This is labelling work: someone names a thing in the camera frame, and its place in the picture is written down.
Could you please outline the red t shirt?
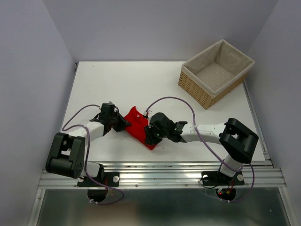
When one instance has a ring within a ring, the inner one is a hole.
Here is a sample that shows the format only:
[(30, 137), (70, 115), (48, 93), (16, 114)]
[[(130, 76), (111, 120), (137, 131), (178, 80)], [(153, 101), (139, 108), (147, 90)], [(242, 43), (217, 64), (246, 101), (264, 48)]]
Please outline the red t shirt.
[(144, 128), (148, 125), (148, 120), (144, 117), (143, 114), (137, 111), (136, 106), (133, 106), (130, 109), (128, 114), (124, 116), (124, 119), (131, 124), (130, 126), (125, 128), (126, 132), (130, 136), (139, 141), (149, 150), (153, 150), (156, 147), (156, 145), (148, 145), (145, 143), (146, 133), (144, 131)]

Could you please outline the wicker basket with cloth liner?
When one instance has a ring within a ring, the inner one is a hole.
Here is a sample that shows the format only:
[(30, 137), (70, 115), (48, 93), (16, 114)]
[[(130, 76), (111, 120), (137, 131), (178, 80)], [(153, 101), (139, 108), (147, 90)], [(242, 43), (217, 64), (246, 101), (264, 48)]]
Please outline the wicker basket with cloth liner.
[(207, 110), (240, 85), (254, 64), (220, 40), (182, 64), (178, 85)]

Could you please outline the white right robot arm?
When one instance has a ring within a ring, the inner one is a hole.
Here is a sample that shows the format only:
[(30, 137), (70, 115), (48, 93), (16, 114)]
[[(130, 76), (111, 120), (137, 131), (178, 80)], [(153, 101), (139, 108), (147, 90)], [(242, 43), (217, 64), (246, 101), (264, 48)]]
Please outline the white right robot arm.
[(156, 113), (144, 127), (145, 143), (157, 145), (164, 138), (174, 143), (202, 142), (221, 162), (217, 180), (226, 184), (244, 164), (250, 164), (259, 137), (243, 123), (229, 118), (224, 124), (194, 125), (186, 121), (173, 122), (163, 113)]

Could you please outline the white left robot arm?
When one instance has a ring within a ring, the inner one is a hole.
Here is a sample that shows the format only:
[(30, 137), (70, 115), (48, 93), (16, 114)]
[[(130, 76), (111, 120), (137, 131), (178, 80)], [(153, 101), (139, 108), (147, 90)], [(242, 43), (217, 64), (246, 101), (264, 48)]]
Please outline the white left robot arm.
[(85, 148), (91, 141), (105, 136), (111, 129), (124, 131), (131, 125), (120, 113), (98, 113), (86, 125), (78, 125), (78, 129), (70, 133), (55, 134), (45, 169), (69, 178), (84, 175)]

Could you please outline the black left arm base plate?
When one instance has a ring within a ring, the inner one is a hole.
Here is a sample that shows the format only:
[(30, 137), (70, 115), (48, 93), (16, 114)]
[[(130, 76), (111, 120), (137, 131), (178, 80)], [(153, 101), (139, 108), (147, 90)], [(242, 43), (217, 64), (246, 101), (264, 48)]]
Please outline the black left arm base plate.
[[(107, 171), (102, 164), (88, 163), (87, 172), (92, 179), (106, 186), (118, 187), (120, 173), (117, 171)], [(98, 184), (91, 181), (83, 170), (77, 181), (78, 187), (97, 187)]]

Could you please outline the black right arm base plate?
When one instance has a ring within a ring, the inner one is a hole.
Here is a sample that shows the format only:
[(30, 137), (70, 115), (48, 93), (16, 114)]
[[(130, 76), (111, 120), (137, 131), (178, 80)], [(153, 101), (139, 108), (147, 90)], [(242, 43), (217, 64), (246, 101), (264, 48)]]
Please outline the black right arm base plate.
[(229, 177), (220, 171), (203, 171), (201, 179), (204, 186), (243, 186), (245, 184), (242, 172), (236, 172), (234, 176)]

